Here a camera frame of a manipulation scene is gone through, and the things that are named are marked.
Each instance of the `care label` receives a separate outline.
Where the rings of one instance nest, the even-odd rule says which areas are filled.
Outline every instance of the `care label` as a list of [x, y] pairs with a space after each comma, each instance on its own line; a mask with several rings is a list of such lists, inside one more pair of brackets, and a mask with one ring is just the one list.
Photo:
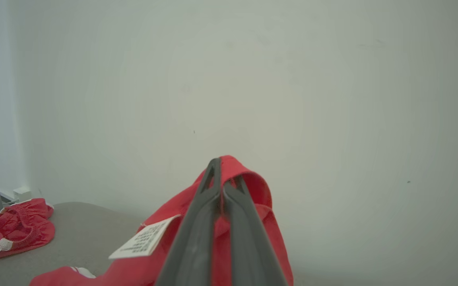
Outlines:
[[167, 230], [167, 226], [178, 216], [180, 215], [146, 226], [111, 254], [109, 259], [150, 256]]

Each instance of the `red cloth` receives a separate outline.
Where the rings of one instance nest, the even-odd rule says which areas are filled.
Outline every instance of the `red cloth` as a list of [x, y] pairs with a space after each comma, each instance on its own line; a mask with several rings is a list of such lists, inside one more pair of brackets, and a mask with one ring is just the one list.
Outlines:
[[[254, 201], [256, 209], [262, 223], [266, 229], [271, 244], [284, 272], [285, 278], [290, 286], [293, 286], [293, 274], [284, 242], [277, 221], [271, 210], [271, 194], [266, 181], [257, 173], [245, 168], [234, 157], [223, 156], [221, 161], [222, 185], [231, 178], [243, 175], [250, 195]], [[167, 253], [174, 240], [180, 222], [185, 216], [190, 203], [200, 184], [202, 172], [196, 181], [187, 189], [180, 192], [162, 207], [160, 207], [144, 224], [138, 229], [141, 230], [146, 225], [162, 221], [169, 217], [180, 214], [179, 219], [175, 219], [164, 233], [159, 245], [149, 257], [135, 257], [115, 260], [105, 274], [96, 278], [84, 277], [78, 270], [71, 267], [62, 267], [55, 271], [45, 273], [35, 277], [30, 286], [152, 286], [160, 273], [162, 265], [167, 257]], [[231, 285], [231, 250], [229, 240], [229, 223], [224, 219], [219, 219], [215, 223], [215, 240], [213, 256], [213, 286]]]
[[44, 199], [31, 199], [5, 207], [0, 212], [0, 257], [44, 246], [54, 237], [47, 220], [54, 208]]

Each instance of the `red fabric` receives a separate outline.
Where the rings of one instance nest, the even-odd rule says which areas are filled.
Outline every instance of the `red fabric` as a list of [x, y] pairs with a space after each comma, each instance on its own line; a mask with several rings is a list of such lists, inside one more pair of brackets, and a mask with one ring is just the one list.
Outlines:
[[[293, 286], [293, 274], [284, 242], [277, 221], [272, 212], [271, 194], [266, 181], [257, 173], [244, 167], [234, 157], [223, 156], [221, 161], [222, 184], [231, 178], [243, 175], [250, 191], [256, 209], [266, 229], [271, 244], [280, 261], [280, 266], [290, 286]], [[87, 278], [70, 267], [62, 267], [55, 271], [35, 277], [30, 286], [152, 286], [160, 273], [167, 257], [181, 220], [186, 214], [190, 203], [200, 184], [202, 172], [196, 181], [187, 189], [180, 192], [162, 207], [160, 207], [138, 229], [180, 214], [179, 219], [173, 220], [164, 233], [159, 245], [149, 257], [135, 257], [115, 260], [105, 274], [96, 278]], [[229, 223], [219, 219], [215, 223], [214, 257], [213, 257], [213, 286], [231, 285], [231, 250]]]
[[5, 207], [0, 213], [0, 241], [8, 239], [12, 246], [1, 250], [0, 257], [44, 246], [54, 237], [54, 225], [47, 220], [54, 209], [44, 199], [31, 199]]

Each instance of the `clothing label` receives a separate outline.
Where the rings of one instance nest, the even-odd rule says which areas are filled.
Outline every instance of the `clothing label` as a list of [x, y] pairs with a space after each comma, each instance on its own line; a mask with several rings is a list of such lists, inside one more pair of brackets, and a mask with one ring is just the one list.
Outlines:
[[111, 254], [109, 259], [150, 256], [167, 230], [167, 226], [178, 216], [180, 215], [146, 226]]

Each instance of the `white tag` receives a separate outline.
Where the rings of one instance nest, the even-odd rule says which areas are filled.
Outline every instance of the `white tag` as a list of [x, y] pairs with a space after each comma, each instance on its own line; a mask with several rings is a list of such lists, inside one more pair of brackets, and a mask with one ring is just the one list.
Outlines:
[[150, 256], [164, 235], [171, 221], [180, 215], [175, 215], [146, 226], [136, 233], [129, 241], [109, 256], [109, 259]]

